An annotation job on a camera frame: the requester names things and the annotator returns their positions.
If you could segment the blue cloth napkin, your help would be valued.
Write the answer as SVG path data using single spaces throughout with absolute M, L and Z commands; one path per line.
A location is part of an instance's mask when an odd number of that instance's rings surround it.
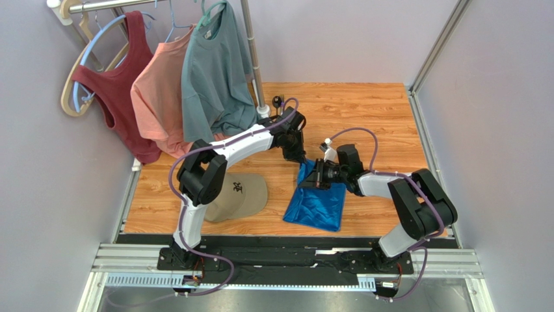
M 297 187 L 282 220 L 337 232 L 341 228 L 346 193 L 346 186 L 337 183 L 328 190 Z

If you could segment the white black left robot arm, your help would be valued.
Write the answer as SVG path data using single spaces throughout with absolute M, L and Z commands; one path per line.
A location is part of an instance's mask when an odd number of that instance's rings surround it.
M 282 115 L 264 118 L 226 140 L 194 142 L 190 152 L 170 169 L 179 182 L 179 187 L 171 190 L 181 200 L 174 242 L 188 252 L 199 245 L 208 205 L 220 194 L 227 169 L 235 163 L 273 148 L 280 148 L 287 161 L 304 163 L 305 124 L 305 116 L 296 108 L 288 107 Z

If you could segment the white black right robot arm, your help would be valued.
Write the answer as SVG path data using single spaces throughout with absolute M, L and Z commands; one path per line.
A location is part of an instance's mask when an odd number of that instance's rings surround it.
M 452 201 L 429 170 L 402 174 L 366 169 L 353 144 L 337 148 L 337 161 L 317 159 L 299 186 L 328 190 L 338 184 L 357 196 L 392 200 L 399 223 L 372 249 L 384 259 L 398 257 L 443 233 L 458 218 Z

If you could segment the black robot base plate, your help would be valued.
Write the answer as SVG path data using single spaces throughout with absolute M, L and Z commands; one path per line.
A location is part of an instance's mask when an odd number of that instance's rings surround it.
M 161 248 L 156 268 L 159 270 L 196 270 L 222 272 L 230 266 L 217 257 L 225 257 L 235 267 L 302 267 L 302 268 L 334 268 L 337 271 L 353 274 L 413 274 L 413 262 L 408 253 L 388 264 L 378 264 L 377 258 L 370 248 L 332 248 L 318 250 L 315 248 L 292 247 L 221 247 L 208 248 L 202 246 L 200 251 L 211 254 L 212 257 L 200 257 L 186 251 L 172 251 L 171 248 Z

